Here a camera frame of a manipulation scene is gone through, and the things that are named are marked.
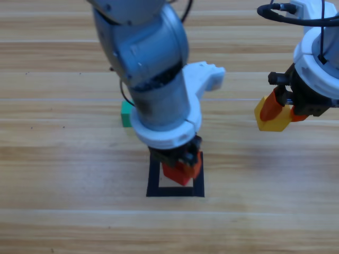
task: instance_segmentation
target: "red block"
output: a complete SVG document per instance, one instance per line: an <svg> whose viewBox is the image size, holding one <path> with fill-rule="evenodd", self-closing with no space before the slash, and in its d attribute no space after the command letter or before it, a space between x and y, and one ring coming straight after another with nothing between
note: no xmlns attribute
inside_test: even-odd
<svg viewBox="0 0 339 254"><path fill-rule="evenodd" d="M177 162L174 168L166 164L163 165L164 175L178 184L185 186L191 178L196 179L201 169L201 153L198 154L198 163L194 167L187 167L181 162Z"/></svg>

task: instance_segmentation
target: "wood grain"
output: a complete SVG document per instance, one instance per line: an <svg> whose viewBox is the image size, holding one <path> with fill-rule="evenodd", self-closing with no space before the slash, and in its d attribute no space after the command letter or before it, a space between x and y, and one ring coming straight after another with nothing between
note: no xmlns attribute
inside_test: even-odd
<svg viewBox="0 0 339 254"><path fill-rule="evenodd" d="M267 2L195 1L190 61L228 70L201 102L206 198L147 198L89 4L0 0L0 253L339 253L338 110L256 126L302 38L257 16Z"/></svg>

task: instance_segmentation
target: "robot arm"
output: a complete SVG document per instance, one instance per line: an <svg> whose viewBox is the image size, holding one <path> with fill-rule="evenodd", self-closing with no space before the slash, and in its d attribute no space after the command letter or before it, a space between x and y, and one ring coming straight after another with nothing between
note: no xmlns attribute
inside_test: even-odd
<svg viewBox="0 0 339 254"><path fill-rule="evenodd" d="M321 0L292 0L294 8L285 23L308 25L304 37L297 45L293 64L284 74L271 72L270 85L277 85L255 109L261 131L283 131L290 122L305 120L308 116L321 116L331 107L338 107L339 99L339 24L337 10L325 3L322 19ZM320 26L326 26L322 32Z"/></svg>
<svg viewBox="0 0 339 254"><path fill-rule="evenodd" d="M221 86L225 70L187 65L183 24L165 0L88 0L103 51L135 104L131 124L161 162L198 162L200 102Z"/></svg>

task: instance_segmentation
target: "black tape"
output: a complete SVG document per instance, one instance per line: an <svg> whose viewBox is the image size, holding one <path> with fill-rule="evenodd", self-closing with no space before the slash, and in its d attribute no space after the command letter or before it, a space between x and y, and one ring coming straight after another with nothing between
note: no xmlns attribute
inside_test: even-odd
<svg viewBox="0 0 339 254"><path fill-rule="evenodd" d="M203 155L201 152L201 169L193 181L193 187L159 187L160 162L149 157L147 197L205 197Z"/></svg>

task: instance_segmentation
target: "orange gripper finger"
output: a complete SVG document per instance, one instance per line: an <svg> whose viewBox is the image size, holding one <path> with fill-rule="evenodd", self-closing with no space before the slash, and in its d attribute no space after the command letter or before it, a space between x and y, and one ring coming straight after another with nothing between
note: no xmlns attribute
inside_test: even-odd
<svg viewBox="0 0 339 254"><path fill-rule="evenodd" d="M275 119L282 111L281 106L275 98L275 92L273 91L265 100L263 108L260 111L260 119L263 122Z"/></svg>
<svg viewBox="0 0 339 254"><path fill-rule="evenodd" d="M292 117L292 122L301 122L305 120L308 115L295 115L295 107L291 109L291 117Z"/></svg>
<svg viewBox="0 0 339 254"><path fill-rule="evenodd" d="M200 169L201 169L201 152L198 152L198 162L193 166L193 167L189 167L189 166L184 166L184 172L187 176L190 176L194 179L196 179L196 177L198 176Z"/></svg>

